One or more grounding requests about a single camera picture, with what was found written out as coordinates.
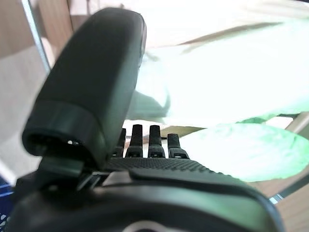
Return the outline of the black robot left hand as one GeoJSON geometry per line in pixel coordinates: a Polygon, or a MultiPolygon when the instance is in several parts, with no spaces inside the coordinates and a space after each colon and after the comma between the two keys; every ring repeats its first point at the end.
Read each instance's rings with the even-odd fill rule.
{"type": "Polygon", "coordinates": [[[7,232],[282,232],[279,212],[239,179],[193,161],[176,134],[164,157],[124,123],[145,51],[136,12],[98,11],[72,36],[41,88],[22,133],[41,157],[16,182],[7,232]]]}

